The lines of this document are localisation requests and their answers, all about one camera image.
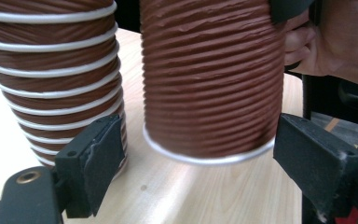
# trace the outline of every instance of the black clamp jaw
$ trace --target black clamp jaw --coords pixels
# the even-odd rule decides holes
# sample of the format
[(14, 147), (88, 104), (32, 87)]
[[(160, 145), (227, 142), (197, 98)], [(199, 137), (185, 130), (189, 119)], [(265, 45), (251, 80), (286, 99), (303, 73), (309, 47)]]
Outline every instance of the black clamp jaw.
[[(358, 108), (358, 85), (342, 81), (341, 101)], [(303, 195), (303, 224), (335, 223), (358, 209), (358, 148), (307, 119), (282, 114), (274, 159)]]
[(57, 154), (52, 170), (38, 166), (13, 175), (0, 201), (0, 224), (62, 223), (96, 216), (125, 160), (121, 118), (97, 119)]

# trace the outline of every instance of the table surface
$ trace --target table surface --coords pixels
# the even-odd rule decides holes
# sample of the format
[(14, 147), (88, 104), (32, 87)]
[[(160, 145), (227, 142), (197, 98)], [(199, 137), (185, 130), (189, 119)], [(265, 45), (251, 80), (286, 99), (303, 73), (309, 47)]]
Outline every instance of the table surface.
[[(167, 159), (145, 142), (141, 37), (119, 29), (129, 162), (106, 192), (97, 217), (65, 223), (301, 223), (301, 192), (272, 150), (231, 165)], [(302, 113), (301, 81), (285, 75), (282, 112)], [(0, 92), (0, 195), (6, 180), (40, 165)]]

